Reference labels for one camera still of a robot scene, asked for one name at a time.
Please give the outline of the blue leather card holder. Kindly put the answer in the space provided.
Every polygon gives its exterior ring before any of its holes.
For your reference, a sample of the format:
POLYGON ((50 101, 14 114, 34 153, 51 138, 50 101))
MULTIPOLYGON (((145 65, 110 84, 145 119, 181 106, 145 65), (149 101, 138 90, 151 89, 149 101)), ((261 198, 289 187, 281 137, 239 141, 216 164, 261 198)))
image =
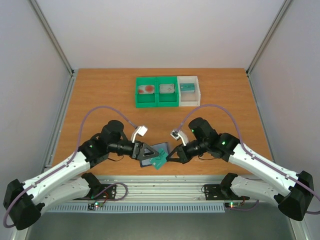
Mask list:
POLYGON ((170 150, 170 148, 169 148, 169 145, 168 145, 167 142, 154 144, 154 145, 152 145, 152 147, 153 147, 154 149, 156 149, 158 152, 159 152, 159 149, 160 149, 160 148, 163 148, 163 149, 168 153, 168 155, 169 155, 169 150, 170 150))

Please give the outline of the teal VIP card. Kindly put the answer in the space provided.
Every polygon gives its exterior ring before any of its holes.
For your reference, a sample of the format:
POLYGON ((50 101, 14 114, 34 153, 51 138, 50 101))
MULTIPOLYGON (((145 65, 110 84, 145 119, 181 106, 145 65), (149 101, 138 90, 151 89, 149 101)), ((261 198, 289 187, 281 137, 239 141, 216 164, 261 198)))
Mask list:
POLYGON ((160 148, 158 151, 159 155, 150 159, 150 164, 156 169, 159 170, 166 162, 168 153, 160 148))
POLYGON ((180 83, 179 87, 182 94, 194 93, 196 90, 194 83, 180 83))

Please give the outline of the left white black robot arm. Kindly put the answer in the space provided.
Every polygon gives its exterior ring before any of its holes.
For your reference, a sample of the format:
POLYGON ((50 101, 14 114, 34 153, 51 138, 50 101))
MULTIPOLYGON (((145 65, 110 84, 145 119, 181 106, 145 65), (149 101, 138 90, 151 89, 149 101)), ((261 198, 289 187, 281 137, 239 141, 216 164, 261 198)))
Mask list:
POLYGON ((136 140, 147 130, 144 125, 138 126, 128 139, 123 123, 111 120, 58 165, 24 182, 12 180, 3 199, 3 226, 24 230, 56 205, 78 198, 96 199, 101 194, 101 184, 87 171, 107 160, 110 153, 138 161, 159 156, 153 147, 136 140))

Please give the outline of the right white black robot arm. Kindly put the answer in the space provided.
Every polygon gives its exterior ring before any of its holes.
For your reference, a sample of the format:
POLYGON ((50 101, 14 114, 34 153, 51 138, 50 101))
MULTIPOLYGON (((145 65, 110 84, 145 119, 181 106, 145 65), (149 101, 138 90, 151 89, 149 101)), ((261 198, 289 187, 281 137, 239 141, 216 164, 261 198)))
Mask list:
POLYGON ((181 140, 167 156, 167 161, 181 164, 204 153, 216 159, 246 169, 261 180, 250 180, 228 173, 220 183, 221 194, 229 199, 234 196, 249 197, 277 206, 287 217, 302 221, 313 199, 313 177, 306 171, 297 173, 283 168, 254 152, 229 133, 217 133, 207 120, 192 120, 189 129, 195 140, 189 141, 182 130, 173 130, 171 136, 181 140))

